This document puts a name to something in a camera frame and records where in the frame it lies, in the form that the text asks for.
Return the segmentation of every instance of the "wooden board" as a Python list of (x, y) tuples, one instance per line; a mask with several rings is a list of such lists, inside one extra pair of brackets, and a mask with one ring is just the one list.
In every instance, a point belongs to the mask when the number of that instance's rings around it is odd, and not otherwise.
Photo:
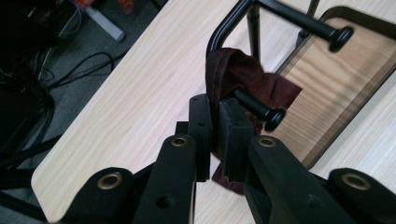
[[(302, 10), (309, 4), (286, 2)], [(97, 171), (123, 167), (135, 173), (155, 161), (176, 121), (187, 120), (189, 98), (205, 92), (207, 42), (235, 3), (170, 0), (166, 4), (36, 169), (32, 186), (49, 222), (62, 218), (78, 190)], [(351, 5), (396, 21), (392, 1), (326, 1), (320, 3), (318, 14), (336, 5)], [(299, 30), (268, 12), (262, 13), (261, 23), (265, 27), (262, 64), (274, 70), (290, 54)], [(225, 46), (248, 53), (245, 21)], [(380, 132), (384, 126), (373, 129)], [(216, 166), (213, 159), (212, 173)], [(253, 222), (244, 197), (211, 181), (198, 185), (196, 198), (196, 223)]]
[(280, 73), (303, 90), (272, 134), (312, 167), (396, 67), (396, 40), (344, 19), (354, 35), (337, 53), (310, 38)]

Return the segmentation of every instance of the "black metal bar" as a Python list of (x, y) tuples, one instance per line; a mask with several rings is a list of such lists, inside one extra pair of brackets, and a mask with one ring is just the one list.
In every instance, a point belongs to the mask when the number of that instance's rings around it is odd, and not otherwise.
[(253, 0), (240, 0), (216, 28), (206, 49), (206, 57), (213, 49), (220, 49), (235, 26), (245, 17)]
[(40, 221), (46, 221), (41, 208), (0, 192), (0, 205)]
[(304, 13), (278, 1), (256, 0), (255, 3), (277, 16), (304, 28), (309, 33), (327, 40), (330, 43), (329, 50), (332, 52), (340, 50), (353, 34), (353, 29), (350, 27), (344, 27), (340, 30), (334, 29), (326, 23), (306, 16)]
[(260, 61), (260, 7), (253, 5), (247, 13), (247, 28), (251, 56)]
[(240, 91), (235, 90), (233, 97), (248, 111), (253, 113), (258, 119), (261, 119), (264, 124), (264, 130), (273, 132), (276, 127), (282, 122), (286, 116), (286, 109), (283, 107), (271, 108), (270, 106), (262, 103), (255, 97)]
[[(320, 0), (311, 0), (311, 3), (309, 4), (308, 10), (306, 12), (306, 15), (309, 17), (314, 17), (315, 12), (317, 11), (318, 5), (319, 5)], [(309, 32), (307, 32), (305, 29), (302, 29), (297, 36), (297, 41), (296, 41), (296, 48), (300, 46), (300, 44), (307, 38), (309, 37)]]

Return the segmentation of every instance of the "light wood tabletop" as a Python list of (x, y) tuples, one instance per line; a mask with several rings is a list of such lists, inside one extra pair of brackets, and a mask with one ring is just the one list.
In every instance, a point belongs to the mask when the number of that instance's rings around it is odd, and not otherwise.
[[(236, 2), (170, 0), (165, 5), (35, 170), (33, 190), (49, 222), (64, 216), (80, 188), (96, 172), (122, 167), (136, 173), (156, 160), (176, 122), (188, 120), (189, 99), (205, 92), (207, 43)], [(301, 11), (309, 5), (308, 0), (282, 2)], [(316, 16), (341, 5), (396, 22), (396, 2), (387, 0), (323, 1)], [(292, 52), (300, 29), (264, 10), (261, 28), (262, 65), (274, 71)], [(224, 46), (249, 53), (247, 29), (247, 22), (242, 21)], [(395, 48), (389, 51), (394, 57)], [(294, 76), (286, 78), (299, 81)], [(313, 167), (314, 173), (327, 177), (335, 167), (351, 167), (396, 192), (395, 86), (396, 75), (392, 75)], [(218, 164), (212, 158), (211, 174)], [(197, 184), (195, 222), (254, 220), (243, 196), (209, 180)]]

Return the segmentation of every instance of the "black plastic part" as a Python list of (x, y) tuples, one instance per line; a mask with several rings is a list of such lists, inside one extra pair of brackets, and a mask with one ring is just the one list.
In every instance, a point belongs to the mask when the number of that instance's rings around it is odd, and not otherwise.
[(205, 182), (210, 175), (210, 149), (213, 126), (206, 94), (190, 99), (188, 134), (196, 142), (197, 182)]
[(274, 137), (253, 137), (248, 159), (271, 199), (271, 223), (355, 223)]
[(244, 185), (244, 193), (247, 198), (250, 212), (256, 224), (269, 223), (272, 204), (268, 195), (247, 183)]
[[(117, 180), (120, 183), (111, 188), (111, 185), (115, 184)], [(96, 173), (78, 192), (62, 218), (62, 222), (131, 222), (134, 216), (134, 207), (137, 207), (137, 196), (134, 195), (132, 184), (132, 174), (122, 168), (106, 168)]]
[(327, 189), (358, 223), (396, 223), (396, 196), (362, 172), (333, 170)]
[(188, 135), (170, 136), (163, 142), (134, 224), (193, 221), (195, 153), (195, 141)]
[(237, 100), (227, 98), (219, 102), (219, 152), (228, 181), (245, 181), (248, 143), (253, 134), (253, 125)]

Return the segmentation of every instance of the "black metal frame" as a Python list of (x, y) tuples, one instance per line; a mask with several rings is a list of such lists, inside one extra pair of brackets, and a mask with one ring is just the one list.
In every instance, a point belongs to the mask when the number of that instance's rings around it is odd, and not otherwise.
[[(288, 7), (275, 0), (240, 0), (221, 22), (213, 35), (210, 37), (206, 56), (213, 49), (219, 49), (225, 39), (235, 28), (235, 26), (247, 15), (247, 24), (252, 56), (260, 59), (260, 8), (264, 8), (277, 16), (290, 21), (309, 32), (317, 35), (329, 42), (329, 50), (336, 52), (341, 49), (353, 34), (353, 29), (344, 27), (334, 29), (331, 26), (313, 19), (304, 13)], [(314, 13), (315, 3), (308, 10), (309, 14)]]

